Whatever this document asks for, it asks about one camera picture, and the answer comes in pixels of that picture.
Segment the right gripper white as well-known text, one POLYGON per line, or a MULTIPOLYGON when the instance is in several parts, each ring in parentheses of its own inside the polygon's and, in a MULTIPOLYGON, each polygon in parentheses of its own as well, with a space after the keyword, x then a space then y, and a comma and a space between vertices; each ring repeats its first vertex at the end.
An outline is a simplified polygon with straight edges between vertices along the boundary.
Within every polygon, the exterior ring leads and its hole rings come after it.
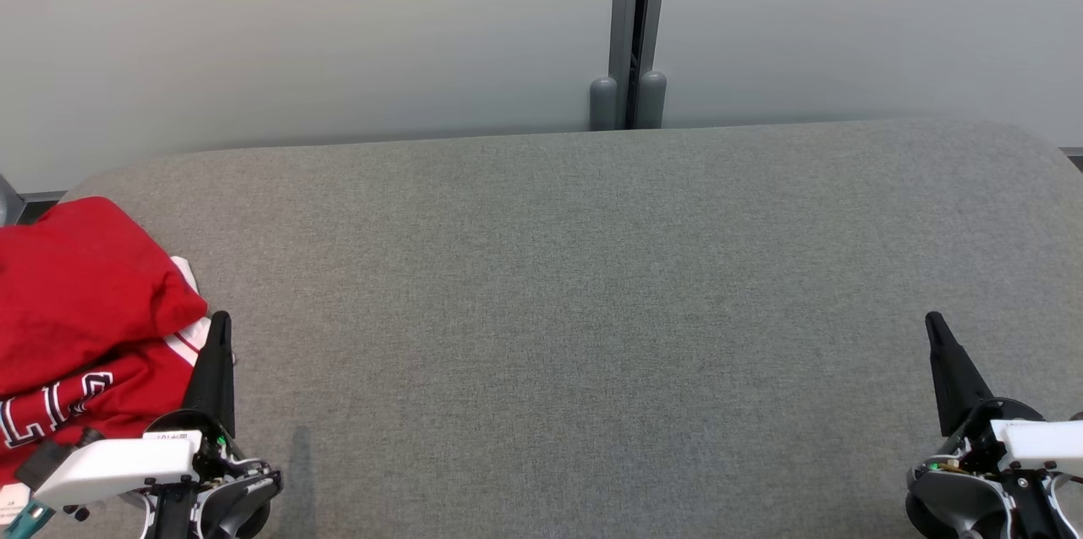
POLYGON ((937 422, 967 472, 1082 470, 1080 420, 1051 422, 1020 400, 994 398, 943 315, 925 315, 937 422))

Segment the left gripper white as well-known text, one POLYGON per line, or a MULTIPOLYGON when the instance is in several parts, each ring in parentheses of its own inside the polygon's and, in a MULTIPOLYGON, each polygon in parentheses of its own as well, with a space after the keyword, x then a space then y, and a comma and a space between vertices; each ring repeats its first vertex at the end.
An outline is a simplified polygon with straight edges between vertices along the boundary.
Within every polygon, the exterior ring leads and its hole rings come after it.
POLYGON ((125 492, 182 487, 200 492, 227 474, 235 435, 232 321, 212 315, 182 407, 155 420, 138 438, 105 438, 67 453, 35 489, 35 500, 60 509, 125 492))

